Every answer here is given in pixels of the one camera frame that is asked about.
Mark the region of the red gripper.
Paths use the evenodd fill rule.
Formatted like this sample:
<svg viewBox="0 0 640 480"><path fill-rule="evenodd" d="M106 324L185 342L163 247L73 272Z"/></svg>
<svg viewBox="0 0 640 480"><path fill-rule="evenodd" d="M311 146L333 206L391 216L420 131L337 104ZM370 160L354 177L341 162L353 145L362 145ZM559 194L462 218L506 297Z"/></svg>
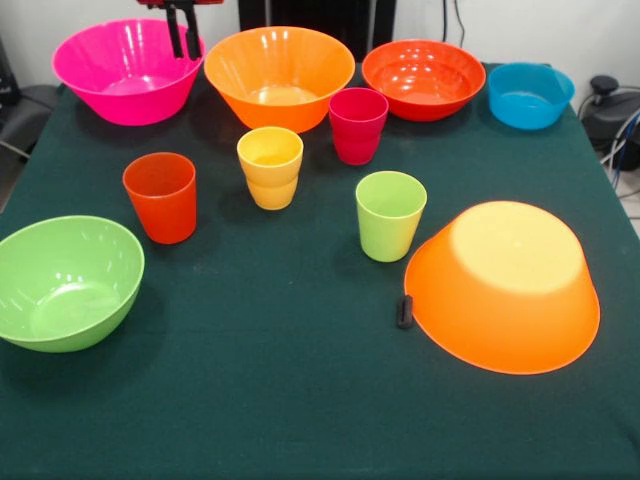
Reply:
<svg viewBox="0 0 640 480"><path fill-rule="evenodd" d="M137 3L147 7L165 7L169 36L175 58L183 57L177 22L177 11L182 9L187 21L185 38L189 58L191 60L197 60L201 57L202 53L197 18L193 5L217 5L223 4L223 0L137 0Z"/></svg>

